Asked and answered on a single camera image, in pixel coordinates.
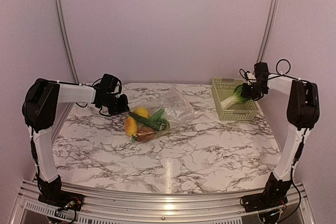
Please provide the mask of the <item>fake bok choy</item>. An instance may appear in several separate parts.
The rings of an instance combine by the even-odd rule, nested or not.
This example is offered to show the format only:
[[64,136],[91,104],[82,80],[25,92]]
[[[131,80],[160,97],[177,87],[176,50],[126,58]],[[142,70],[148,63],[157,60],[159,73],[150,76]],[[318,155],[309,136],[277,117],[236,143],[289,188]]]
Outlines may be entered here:
[[242,90],[241,88],[242,88],[242,84],[238,85],[235,88],[235,90],[233,91],[233,94],[231,96],[227,97],[225,100],[223,100],[220,103],[223,110],[228,110],[233,105],[242,104],[242,103],[245,103],[246,101],[249,100],[249,99],[245,99],[245,98],[241,97],[241,90]]

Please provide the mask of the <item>clear zip top bag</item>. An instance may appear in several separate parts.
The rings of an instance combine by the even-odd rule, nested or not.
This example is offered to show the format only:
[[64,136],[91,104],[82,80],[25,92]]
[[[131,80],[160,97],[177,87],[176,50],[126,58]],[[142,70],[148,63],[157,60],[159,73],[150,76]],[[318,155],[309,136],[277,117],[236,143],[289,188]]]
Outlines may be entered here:
[[[190,123],[196,116],[195,110],[192,108],[191,104],[176,88],[170,88],[162,96],[136,105],[130,111],[134,112],[138,107],[146,108],[150,115],[149,119],[163,125],[164,130],[154,130],[154,139],[167,134],[171,130],[178,129],[181,126]],[[143,126],[147,127],[138,121],[136,122],[138,130]],[[136,140],[137,137],[129,137],[129,139],[133,143],[144,143],[138,142]]]

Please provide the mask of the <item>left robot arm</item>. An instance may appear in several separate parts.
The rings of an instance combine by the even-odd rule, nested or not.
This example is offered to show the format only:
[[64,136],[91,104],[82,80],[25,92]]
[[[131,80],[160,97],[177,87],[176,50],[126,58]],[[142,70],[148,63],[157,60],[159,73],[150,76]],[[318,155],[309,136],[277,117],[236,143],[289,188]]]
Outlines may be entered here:
[[122,93],[121,81],[104,74],[92,85],[51,81],[39,78],[29,88],[22,114],[30,132],[30,148],[37,166],[38,200],[62,210],[80,211],[84,196],[62,189],[52,149],[52,126],[60,103],[93,104],[99,110],[107,108],[108,116],[129,111],[128,98]]

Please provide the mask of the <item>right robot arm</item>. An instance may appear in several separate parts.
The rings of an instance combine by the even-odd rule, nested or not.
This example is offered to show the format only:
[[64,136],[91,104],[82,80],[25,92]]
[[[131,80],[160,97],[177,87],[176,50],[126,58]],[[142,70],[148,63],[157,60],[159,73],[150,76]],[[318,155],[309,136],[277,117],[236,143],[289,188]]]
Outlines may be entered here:
[[316,83],[288,76],[272,74],[265,62],[254,65],[254,73],[244,75],[242,96],[260,100],[269,90],[286,94],[289,98],[286,110],[289,123],[287,139],[281,158],[271,172],[262,193],[241,198],[246,212],[260,211],[287,203],[287,192],[292,185],[297,163],[306,140],[320,116],[319,94]]

